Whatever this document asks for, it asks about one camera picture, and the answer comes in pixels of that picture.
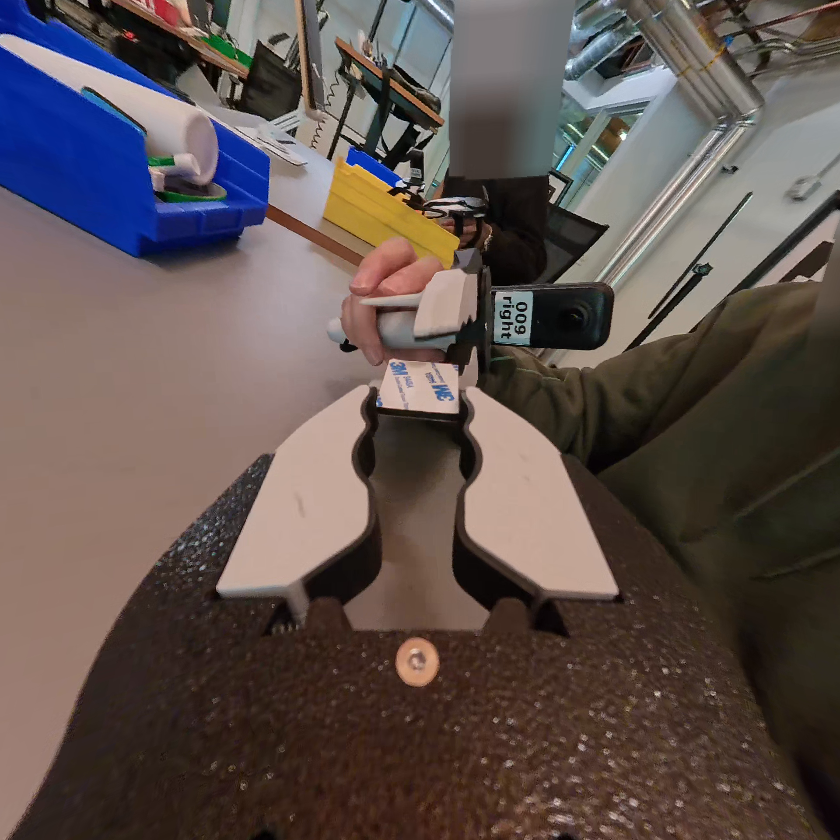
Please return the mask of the green tape roll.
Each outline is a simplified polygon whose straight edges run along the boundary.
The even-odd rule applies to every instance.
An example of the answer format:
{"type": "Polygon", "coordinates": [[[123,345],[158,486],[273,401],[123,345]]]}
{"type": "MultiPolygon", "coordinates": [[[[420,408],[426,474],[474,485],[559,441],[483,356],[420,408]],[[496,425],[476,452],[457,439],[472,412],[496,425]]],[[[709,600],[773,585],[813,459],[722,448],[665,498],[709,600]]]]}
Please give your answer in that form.
{"type": "Polygon", "coordinates": [[[164,181],[162,189],[155,189],[154,193],[166,203],[216,203],[227,200],[227,191],[220,185],[197,185],[177,179],[164,181]]]}

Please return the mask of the black mesh chair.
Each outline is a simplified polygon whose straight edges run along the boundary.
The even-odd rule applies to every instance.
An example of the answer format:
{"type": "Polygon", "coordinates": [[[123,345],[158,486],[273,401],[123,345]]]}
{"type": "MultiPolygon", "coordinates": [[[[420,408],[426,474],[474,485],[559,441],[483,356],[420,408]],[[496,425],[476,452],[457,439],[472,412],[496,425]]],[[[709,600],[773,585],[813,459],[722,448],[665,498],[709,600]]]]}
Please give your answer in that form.
{"type": "Polygon", "coordinates": [[[609,226],[550,204],[544,236],[546,266],[538,283],[555,282],[604,235],[609,226]]]}

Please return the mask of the black tripod stand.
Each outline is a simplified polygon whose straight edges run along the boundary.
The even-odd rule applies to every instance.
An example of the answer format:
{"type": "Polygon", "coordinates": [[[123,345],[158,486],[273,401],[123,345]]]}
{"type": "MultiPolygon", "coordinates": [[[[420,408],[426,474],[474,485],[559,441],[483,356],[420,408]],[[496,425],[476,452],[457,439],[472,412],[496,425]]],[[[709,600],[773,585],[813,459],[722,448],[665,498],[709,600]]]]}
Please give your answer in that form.
{"type": "Polygon", "coordinates": [[[702,277],[708,276],[711,273],[711,264],[703,262],[703,258],[709,249],[718,241],[719,237],[727,230],[732,222],[740,215],[741,211],[746,207],[753,198],[753,192],[747,192],[738,204],[730,211],[724,221],[718,226],[716,231],[708,239],[708,241],[700,248],[700,251],[695,255],[689,265],[678,275],[672,286],[666,291],[664,296],[657,302],[654,308],[647,316],[649,325],[656,325],[660,323],[664,317],[669,314],[676,305],[684,300],[687,291],[684,289],[690,287],[690,282],[699,280],[702,277]]]}

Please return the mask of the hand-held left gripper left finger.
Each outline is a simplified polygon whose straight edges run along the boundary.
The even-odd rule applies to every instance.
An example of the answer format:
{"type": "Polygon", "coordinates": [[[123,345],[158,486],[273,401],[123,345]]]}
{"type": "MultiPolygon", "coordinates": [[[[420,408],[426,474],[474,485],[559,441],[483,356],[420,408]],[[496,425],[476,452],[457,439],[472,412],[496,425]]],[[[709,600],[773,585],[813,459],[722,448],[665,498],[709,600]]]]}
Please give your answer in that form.
{"type": "Polygon", "coordinates": [[[359,385],[278,447],[217,581],[221,598],[279,598],[302,621],[312,602],[346,605],[374,582],[375,402],[375,389],[359,385]]]}

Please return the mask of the person's right hand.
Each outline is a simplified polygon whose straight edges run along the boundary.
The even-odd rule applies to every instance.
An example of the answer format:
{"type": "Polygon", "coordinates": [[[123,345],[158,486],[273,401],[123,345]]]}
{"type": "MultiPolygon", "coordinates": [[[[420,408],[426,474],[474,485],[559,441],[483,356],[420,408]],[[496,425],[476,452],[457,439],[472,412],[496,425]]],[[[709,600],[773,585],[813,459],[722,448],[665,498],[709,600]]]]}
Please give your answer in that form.
{"type": "Polygon", "coordinates": [[[343,300],[340,320],[347,340],[371,365],[391,359],[445,361],[445,352],[436,349],[386,349],[377,328],[377,311],[363,304],[366,298],[421,292],[440,270],[443,266],[436,257],[418,257],[404,238],[389,239],[362,259],[350,283],[350,294],[343,300]]]}

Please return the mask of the wooden desk with black legs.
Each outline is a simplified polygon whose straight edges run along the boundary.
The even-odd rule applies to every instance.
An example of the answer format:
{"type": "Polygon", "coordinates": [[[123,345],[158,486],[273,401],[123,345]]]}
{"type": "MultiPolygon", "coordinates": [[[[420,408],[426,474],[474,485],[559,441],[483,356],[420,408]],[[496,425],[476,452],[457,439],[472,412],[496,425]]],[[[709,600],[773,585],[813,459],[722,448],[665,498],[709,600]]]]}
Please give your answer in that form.
{"type": "Polygon", "coordinates": [[[349,85],[349,96],[332,138],[329,159],[332,159],[338,141],[344,139],[342,130],[350,113],[356,88],[365,90],[375,103],[375,111],[364,141],[356,145],[357,149],[390,169],[406,162],[411,150],[415,148],[424,150],[431,140],[430,137],[445,126],[444,118],[408,87],[400,83],[394,76],[394,69],[378,67],[371,59],[341,38],[336,38],[334,44],[341,56],[342,68],[356,69],[360,72],[361,78],[349,85]],[[388,146],[383,141],[383,135],[387,121],[391,117],[402,120],[406,128],[397,141],[392,146],[388,146]],[[430,137],[419,141],[418,138],[423,131],[429,132],[430,137]]]}

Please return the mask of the white double-sided tape pad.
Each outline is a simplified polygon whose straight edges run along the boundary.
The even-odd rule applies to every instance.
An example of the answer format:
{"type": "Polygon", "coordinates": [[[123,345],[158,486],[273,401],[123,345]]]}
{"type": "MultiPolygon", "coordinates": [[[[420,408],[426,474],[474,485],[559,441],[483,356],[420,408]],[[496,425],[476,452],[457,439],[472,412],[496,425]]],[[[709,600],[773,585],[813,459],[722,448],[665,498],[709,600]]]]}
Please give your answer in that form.
{"type": "Polygon", "coordinates": [[[378,388],[384,413],[454,417],[459,414],[459,368],[454,364],[390,360],[378,388]]]}

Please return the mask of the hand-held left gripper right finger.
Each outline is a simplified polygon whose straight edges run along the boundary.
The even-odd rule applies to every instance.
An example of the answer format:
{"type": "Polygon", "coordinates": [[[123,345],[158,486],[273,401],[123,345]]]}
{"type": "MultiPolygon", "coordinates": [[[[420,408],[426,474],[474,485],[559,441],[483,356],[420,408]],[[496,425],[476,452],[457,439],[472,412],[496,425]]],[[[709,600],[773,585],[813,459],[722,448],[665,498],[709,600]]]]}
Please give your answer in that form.
{"type": "Polygon", "coordinates": [[[620,588],[559,450],[471,386],[463,392],[453,571],[479,603],[614,601],[620,588]]]}

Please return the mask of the small blue plastic bin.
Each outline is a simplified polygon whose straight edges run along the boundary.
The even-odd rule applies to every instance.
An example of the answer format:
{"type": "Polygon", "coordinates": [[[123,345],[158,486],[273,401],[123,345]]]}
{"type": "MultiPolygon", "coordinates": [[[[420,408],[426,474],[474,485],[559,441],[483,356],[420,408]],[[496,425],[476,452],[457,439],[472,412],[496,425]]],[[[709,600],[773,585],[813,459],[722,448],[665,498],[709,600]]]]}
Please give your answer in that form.
{"type": "Polygon", "coordinates": [[[356,166],[357,168],[362,169],[364,172],[367,172],[380,182],[386,184],[389,188],[394,188],[403,184],[400,176],[394,173],[394,171],[388,169],[375,158],[354,146],[349,148],[345,162],[349,166],[356,166]]]}

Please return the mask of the blue box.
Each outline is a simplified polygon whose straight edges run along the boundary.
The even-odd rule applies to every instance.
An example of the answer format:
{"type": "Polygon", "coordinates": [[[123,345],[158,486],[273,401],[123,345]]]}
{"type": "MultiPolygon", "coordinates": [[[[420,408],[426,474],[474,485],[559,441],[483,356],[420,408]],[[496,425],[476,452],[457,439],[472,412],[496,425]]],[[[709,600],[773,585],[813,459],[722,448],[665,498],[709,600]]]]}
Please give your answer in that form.
{"type": "Polygon", "coordinates": [[[79,93],[82,97],[84,97],[84,99],[96,104],[100,109],[104,110],[105,112],[111,114],[115,118],[121,120],[123,123],[126,123],[135,130],[137,130],[144,138],[148,136],[146,128],[138,120],[130,116],[128,113],[126,113],[126,111],[124,111],[118,105],[106,98],[99,91],[95,90],[92,87],[85,86],[81,88],[79,93]]]}

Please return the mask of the yellow plastic bin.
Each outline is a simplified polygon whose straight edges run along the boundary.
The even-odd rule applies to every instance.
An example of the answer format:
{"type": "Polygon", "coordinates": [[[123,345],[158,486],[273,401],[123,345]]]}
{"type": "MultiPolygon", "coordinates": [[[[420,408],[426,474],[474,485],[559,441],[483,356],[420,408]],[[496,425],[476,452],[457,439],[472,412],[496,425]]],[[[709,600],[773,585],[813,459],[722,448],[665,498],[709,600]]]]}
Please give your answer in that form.
{"type": "Polygon", "coordinates": [[[404,238],[418,256],[434,256],[444,268],[453,265],[459,250],[458,237],[391,194],[372,173],[344,160],[334,166],[322,217],[368,245],[404,238]]]}

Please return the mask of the person's right forearm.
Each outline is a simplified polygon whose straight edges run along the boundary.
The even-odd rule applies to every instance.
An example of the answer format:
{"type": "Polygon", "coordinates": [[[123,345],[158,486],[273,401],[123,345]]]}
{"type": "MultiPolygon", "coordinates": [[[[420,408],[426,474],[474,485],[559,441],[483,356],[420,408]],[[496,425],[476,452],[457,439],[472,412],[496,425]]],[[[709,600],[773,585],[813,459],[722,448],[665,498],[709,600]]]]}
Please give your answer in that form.
{"type": "Polygon", "coordinates": [[[789,282],[726,298],[690,332],[643,344],[594,368],[550,369],[496,349],[479,388],[595,468],[630,456],[692,410],[687,436],[733,421],[771,431],[805,400],[838,388],[838,289],[789,282]]]}

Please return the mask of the white foam cylinder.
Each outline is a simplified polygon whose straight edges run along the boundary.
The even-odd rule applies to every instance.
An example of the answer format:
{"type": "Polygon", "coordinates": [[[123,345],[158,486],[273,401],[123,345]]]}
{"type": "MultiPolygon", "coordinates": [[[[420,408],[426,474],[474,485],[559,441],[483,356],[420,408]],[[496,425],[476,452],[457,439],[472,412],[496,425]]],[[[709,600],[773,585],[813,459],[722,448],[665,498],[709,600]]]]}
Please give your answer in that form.
{"type": "Polygon", "coordinates": [[[181,169],[181,174],[191,175],[199,185],[214,179],[219,157],[216,130],[199,108],[15,35],[2,35],[1,43],[7,53],[76,92],[94,91],[138,123],[151,156],[179,160],[189,154],[194,166],[181,169]]]}

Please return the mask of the black office chair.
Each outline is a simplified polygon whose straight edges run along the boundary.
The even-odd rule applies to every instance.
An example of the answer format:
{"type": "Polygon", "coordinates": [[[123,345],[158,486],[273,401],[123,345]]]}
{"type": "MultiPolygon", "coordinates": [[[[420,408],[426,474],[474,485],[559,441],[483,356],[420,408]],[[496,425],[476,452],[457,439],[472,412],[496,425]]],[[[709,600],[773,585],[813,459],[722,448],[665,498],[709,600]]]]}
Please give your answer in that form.
{"type": "Polygon", "coordinates": [[[272,121],[297,112],[301,94],[300,72],[289,69],[272,48],[257,41],[241,93],[231,102],[237,111],[272,121]]]}

